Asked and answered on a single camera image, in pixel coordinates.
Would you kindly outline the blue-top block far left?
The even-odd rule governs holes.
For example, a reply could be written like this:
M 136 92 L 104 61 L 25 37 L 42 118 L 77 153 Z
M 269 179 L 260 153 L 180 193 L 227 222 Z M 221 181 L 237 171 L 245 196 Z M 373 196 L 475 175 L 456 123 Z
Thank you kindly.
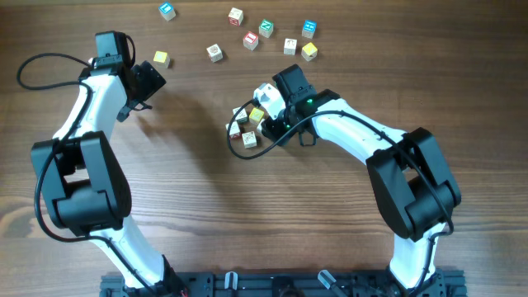
M 173 5 L 169 2 L 165 2 L 158 7 L 161 16 L 166 20 L 170 21 L 176 16 L 176 11 Z

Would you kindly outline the green N top block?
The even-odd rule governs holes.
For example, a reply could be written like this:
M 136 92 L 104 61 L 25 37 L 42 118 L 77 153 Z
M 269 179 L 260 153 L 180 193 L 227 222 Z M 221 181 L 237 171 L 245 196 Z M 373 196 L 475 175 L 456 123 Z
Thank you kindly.
M 270 38 L 271 34 L 273 33 L 273 30 L 274 30 L 274 23 L 267 19 L 263 19 L 259 26 L 259 34 L 266 38 Z

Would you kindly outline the yellow-top block number 3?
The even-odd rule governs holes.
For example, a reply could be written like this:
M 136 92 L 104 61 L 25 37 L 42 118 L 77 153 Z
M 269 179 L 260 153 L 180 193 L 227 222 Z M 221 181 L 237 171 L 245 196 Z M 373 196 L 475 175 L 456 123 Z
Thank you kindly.
M 169 68 L 171 59 L 167 52 L 157 51 L 153 57 L 153 62 L 164 68 Z

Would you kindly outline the red M block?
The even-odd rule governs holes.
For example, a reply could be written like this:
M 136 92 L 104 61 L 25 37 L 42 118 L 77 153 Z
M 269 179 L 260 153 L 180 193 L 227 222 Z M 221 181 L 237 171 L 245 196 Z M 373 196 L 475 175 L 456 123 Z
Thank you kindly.
M 236 7 L 232 7 L 228 14 L 229 23 L 234 26 L 241 26 L 243 21 L 243 11 Z

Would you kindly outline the red I block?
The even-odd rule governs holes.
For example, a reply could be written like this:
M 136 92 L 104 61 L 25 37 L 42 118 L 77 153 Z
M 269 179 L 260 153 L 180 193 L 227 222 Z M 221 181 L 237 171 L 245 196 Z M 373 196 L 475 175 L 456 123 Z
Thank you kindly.
M 243 46 L 251 51 L 254 51 L 258 46 L 259 38 L 258 35 L 249 31 L 243 37 Z

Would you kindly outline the blue-top block right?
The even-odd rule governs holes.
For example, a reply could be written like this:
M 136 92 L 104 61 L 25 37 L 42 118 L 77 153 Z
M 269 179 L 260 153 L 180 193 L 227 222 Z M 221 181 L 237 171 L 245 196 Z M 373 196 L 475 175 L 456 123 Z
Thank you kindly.
M 302 29 L 302 36 L 304 38 L 313 39 L 316 28 L 317 23 L 315 21 L 305 20 Z

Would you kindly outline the yellow S block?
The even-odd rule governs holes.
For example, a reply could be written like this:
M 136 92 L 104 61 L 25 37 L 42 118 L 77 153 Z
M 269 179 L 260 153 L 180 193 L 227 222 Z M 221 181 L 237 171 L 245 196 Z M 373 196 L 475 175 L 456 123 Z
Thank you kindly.
M 253 125 L 259 125 L 264 115 L 265 115 L 264 111 L 262 111 L 259 108 L 254 107 L 252 111 L 250 112 L 248 119 Z

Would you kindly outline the red A block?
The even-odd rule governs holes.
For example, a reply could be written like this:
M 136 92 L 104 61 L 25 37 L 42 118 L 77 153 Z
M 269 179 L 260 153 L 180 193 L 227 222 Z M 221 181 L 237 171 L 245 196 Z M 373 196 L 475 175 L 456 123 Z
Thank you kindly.
M 242 132 L 240 130 L 240 127 L 236 121 L 234 121 L 231 125 L 226 124 L 226 129 L 229 129 L 229 138 L 230 139 L 240 139 L 242 136 Z

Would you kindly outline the blue Z block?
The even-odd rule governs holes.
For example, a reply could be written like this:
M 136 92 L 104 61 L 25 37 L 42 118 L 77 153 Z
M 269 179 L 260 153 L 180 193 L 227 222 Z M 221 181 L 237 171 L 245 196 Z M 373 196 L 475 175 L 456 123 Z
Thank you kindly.
M 286 55 L 295 55 L 296 47 L 297 47 L 297 40 L 296 39 L 285 38 L 284 54 L 286 54 Z

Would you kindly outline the red shell block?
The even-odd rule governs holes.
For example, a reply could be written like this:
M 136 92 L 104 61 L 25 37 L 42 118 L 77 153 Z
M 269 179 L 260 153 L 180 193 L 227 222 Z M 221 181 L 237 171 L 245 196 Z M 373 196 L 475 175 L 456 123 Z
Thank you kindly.
M 223 58 L 222 49 L 217 44 L 211 45 L 206 50 L 210 60 L 213 63 L 218 62 Z

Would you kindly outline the green V block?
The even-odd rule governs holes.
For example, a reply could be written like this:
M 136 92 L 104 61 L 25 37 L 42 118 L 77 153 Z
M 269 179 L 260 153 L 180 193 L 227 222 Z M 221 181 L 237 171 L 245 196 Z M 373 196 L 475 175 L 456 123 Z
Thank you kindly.
M 248 122 L 248 114 L 244 107 L 233 108 L 233 113 L 236 115 L 235 120 L 241 125 Z

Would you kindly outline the green N block number 8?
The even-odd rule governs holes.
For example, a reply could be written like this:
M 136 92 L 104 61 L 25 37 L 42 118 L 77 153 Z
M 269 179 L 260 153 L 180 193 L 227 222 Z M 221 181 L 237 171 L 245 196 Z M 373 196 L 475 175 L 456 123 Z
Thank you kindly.
M 257 132 L 258 132 L 259 134 L 262 134 L 262 129 L 263 129 L 262 127 L 263 127 L 263 123 L 264 123 L 264 121 L 265 121 L 265 120 L 261 120 L 261 121 L 258 123 L 258 125 L 257 125 Z

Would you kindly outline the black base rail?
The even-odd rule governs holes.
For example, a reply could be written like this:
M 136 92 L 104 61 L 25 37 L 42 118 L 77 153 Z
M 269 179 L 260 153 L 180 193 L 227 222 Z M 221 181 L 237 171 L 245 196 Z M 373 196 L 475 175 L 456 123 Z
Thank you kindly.
M 315 273 L 293 274 L 225 274 L 179 273 L 186 291 L 158 296 L 408 296 L 400 289 L 388 271 L 355 271 L 334 273 L 331 285 L 324 284 Z M 148 291 L 139 295 L 125 288 L 122 276 L 101 278 L 99 296 L 152 296 Z M 466 297 L 468 290 L 463 271 L 443 271 L 425 280 L 416 296 Z

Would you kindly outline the yellow W block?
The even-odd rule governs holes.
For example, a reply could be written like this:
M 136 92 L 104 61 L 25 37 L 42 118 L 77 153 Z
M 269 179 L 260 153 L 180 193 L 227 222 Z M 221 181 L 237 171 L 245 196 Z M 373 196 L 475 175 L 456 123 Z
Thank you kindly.
M 257 146 L 257 136 L 254 131 L 242 133 L 244 148 L 249 149 Z

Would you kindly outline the yellow-top block right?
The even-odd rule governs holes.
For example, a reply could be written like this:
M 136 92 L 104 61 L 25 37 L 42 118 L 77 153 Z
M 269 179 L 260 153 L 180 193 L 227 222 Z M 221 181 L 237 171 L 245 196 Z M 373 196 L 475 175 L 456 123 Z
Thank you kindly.
M 301 56 L 307 61 L 313 60 L 318 54 L 318 48 L 312 43 L 308 43 L 302 47 Z

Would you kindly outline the blue-top block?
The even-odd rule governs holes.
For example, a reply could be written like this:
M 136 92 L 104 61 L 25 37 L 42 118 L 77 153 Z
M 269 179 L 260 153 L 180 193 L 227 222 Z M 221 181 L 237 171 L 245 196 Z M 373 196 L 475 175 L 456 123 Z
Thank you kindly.
M 304 38 L 313 39 L 316 28 L 317 23 L 315 21 L 305 20 L 302 29 L 302 36 Z
M 165 2 L 158 7 L 161 16 L 166 20 L 170 21 L 176 16 L 176 11 L 173 5 L 169 2 Z

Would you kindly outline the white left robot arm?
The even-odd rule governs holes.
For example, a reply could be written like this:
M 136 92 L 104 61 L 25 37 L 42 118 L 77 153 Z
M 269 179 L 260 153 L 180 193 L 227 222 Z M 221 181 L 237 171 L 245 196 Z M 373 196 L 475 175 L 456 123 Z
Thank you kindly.
M 108 256 L 121 287 L 106 278 L 102 295 L 184 296 L 185 283 L 130 214 L 130 186 L 109 143 L 116 122 L 149 109 L 146 101 L 166 81 L 149 62 L 135 62 L 129 35 L 106 31 L 95 40 L 97 56 L 74 82 L 79 94 L 68 119 L 31 149 L 35 217 L 50 238 L 94 243 Z

